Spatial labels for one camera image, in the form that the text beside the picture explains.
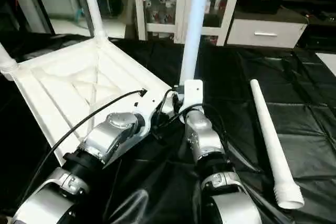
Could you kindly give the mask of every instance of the glass cabinet door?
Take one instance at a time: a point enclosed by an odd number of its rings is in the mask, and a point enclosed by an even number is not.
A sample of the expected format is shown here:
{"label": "glass cabinet door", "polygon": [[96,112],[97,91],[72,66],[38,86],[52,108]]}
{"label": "glass cabinet door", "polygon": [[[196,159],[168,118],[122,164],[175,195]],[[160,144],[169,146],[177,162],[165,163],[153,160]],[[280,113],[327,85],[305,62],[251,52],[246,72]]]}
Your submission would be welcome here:
{"label": "glass cabinet door", "polygon": [[221,27],[228,0],[207,0],[204,12],[204,27]]}
{"label": "glass cabinet door", "polygon": [[[225,42],[229,24],[237,0],[207,0],[205,5],[201,41],[222,46]],[[184,13],[183,42],[187,31],[187,22],[191,8],[191,0],[186,0]]]}
{"label": "glass cabinet door", "polygon": [[140,40],[180,42],[185,0],[136,0]]}

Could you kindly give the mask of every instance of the cable connector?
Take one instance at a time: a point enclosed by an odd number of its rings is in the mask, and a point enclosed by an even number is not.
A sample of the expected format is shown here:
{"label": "cable connector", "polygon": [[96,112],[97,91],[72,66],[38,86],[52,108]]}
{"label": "cable connector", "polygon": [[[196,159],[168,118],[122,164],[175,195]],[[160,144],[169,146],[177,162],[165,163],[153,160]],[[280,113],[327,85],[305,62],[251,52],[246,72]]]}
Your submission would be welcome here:
{"label": "cable connector", "polygon": [[145,94],[147,93],[147,90],[146,89],[142,89],[139,94],[141,97],[143,97]]}

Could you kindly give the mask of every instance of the floor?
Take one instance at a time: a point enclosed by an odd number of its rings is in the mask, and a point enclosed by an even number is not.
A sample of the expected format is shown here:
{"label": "floor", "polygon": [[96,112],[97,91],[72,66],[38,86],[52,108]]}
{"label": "floor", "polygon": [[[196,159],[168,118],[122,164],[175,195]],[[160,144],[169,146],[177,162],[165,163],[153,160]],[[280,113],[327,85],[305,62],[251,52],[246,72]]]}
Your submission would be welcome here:
{"label": "floor", "polygon": [[[88,24],[85,19],[78,23],[66,19],[50,19],[56,34],[78,34],[90,36]],[[110,38],[125,37],[126,24],[121,19],[103,19],[104,29]]]}

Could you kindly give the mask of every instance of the white tube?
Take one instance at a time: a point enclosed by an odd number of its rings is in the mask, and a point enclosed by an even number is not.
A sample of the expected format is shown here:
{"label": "white tube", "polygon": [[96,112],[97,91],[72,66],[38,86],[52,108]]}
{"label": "white tube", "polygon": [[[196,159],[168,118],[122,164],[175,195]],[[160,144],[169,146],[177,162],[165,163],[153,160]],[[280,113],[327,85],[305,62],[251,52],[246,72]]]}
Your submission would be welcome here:
{"label": "white tube", "polygon": [[88,2],[91,20],[94,28],[94,37],[98,40],[106,40],[107,35],[103,28],[103,21],[100,16],[97,0],[86,0]]}
{"label": "white tube", "polygon": [[257,80],[252,80],[250,85],[273,172],[274,193],[277,203],[279,207],[285,209],[303,207],[305,201],[302,197],[300,187],[293,180],[259,83]]}
{"label": "white tube", "polygon": [[188,30],[185,40],[180,84],[194,79],[198,47],[203,27],[206,0],[192,0],[189,13]]}
{"label": "white tube", "polygon": [[12,59],[5,48],[0,43],[0,72],[7,78],[7,80],[12,81],[11,72],[17,69],[18,65],[14,59]]}

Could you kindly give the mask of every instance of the black table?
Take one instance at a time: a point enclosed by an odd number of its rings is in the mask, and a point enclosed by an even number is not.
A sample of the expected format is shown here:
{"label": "black table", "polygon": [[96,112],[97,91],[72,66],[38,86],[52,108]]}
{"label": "black table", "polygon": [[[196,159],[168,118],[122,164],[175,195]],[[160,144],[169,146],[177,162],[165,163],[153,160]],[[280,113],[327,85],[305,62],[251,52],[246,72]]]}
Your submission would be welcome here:
{"label": "black table", "polygon": [[[67,35],[0,34],[18,61],[85,40]],[[112,40],[169,85],[178,83],[183,46],[166,42]],[[250,166],[233,157],[239,176],[257,204],[263,223],[336,223],[336,78],[312,52],[201,45],[196,77],[204,81],[205,102],[224,118],[230,143]],[[280,209],[249,87],[258,79],[282,148],[305,206]],[[46,139],[12,82],[0,78],[0,210],[13,214],[43,154]],[[216,117],[206,110],[215,123]],[[97,199],[112,213],[130,194],[144,189],[144,223],[197,223],[199,184],[183,125],[165,143],[149,136],[104,171]],[[40,179],[57,165],[52,158]]]}

